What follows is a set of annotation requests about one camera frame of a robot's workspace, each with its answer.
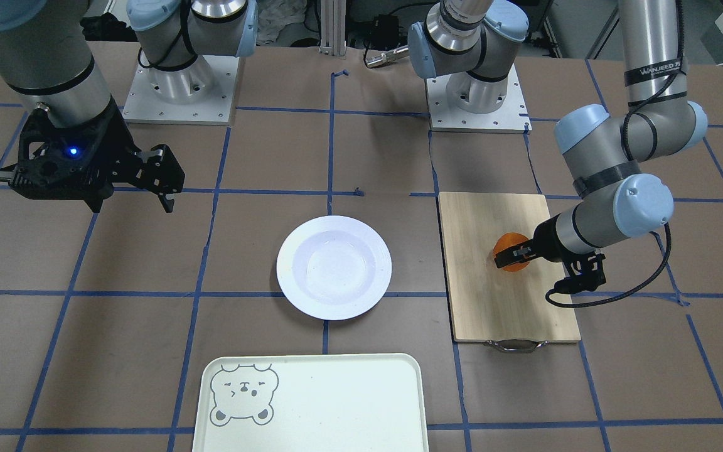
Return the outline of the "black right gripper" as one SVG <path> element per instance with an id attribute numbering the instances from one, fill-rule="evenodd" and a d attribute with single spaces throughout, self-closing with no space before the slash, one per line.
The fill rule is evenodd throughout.
<path id="1" fill-rule="evenodd" d="M 115 182 L 157 195 L 172 213 L 185 172 L 167 145 L 140 151 L 114 100 L 92 119 L 60 128 L 38 105 L 18 138 L 18 162 L 8 166 L 8 185 L 32 200 L 84 201 L 100 213 Z"/>

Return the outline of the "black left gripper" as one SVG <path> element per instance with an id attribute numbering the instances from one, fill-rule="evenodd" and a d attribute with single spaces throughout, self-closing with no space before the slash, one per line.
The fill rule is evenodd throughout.
<path id="1" fill-rule="evenodd" d="M 494 246 L 493 259 L 499 269 L 524 269 L 535 255 L 563 263 L 572 274 L 557 281 L 550 294 L 579 294 L 594 291 L 606 283 L 603 269 L 605 255 L 585 244 L 583 250 L 570 250 L 557 233 L 559 217 L 548 218 L 535 228 L 531 244 Z"/>

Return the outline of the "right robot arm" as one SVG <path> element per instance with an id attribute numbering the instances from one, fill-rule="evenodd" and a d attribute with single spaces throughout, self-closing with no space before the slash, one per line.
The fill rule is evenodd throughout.
<path id="1" fill-rule="evenodd" d="M 0 1 L 0 77 L 29 112 L 18 162 L 0 182 L 31 200 L 83 201 L 97 213 L 127 183 L 173 211 L 185 172 L 169 146 L 144 151 L 84 37 L 89 1 Z M 256 1 L 129 1 L 146 87 L 167 111 L 221 95 L 209 57 L 253 54 Z"/>

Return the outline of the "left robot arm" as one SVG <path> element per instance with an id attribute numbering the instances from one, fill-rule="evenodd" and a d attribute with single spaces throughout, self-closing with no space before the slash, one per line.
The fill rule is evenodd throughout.
<path id="1" fill-rule="evenodd" d="M 601 249 L 665 229 L 671 241 L 673 195 L 640 165 L 688 149 L 708 118 L 687 97 L 681 1 L 620 1 L 628 112 L 586 105 L 557 121 L 554 134 L 580 203 L 535 228 L 530 239 L 500 244 L 493 260 L 520 270 L 542 258 L 568 276 L 550 294 L 594 291 L 606 281 Z M 508 1 L 440 1 L 410 25 L 407 48 L 422 79 L 448 77 L 450 106 L 490 118 L 508 97 L 508 75 L 528 35 L 528 18 Z"/>

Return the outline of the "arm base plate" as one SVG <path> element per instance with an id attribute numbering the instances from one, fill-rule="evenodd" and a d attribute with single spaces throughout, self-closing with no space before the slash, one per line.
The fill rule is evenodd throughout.
<path id="1" fill-rule="evenodd" d="M 122 115 L 133 124 L 229 126 L 243 59 L 200 55 L 177 72 L 137 66 Z"/>
<path id="2" fill-rule="evenodd" d="M 533 130 L 514 65 L 506 79 L 494 83 L 468 73 L 427 79 L 426 97 L 434 132 L 528 134 Z"/>

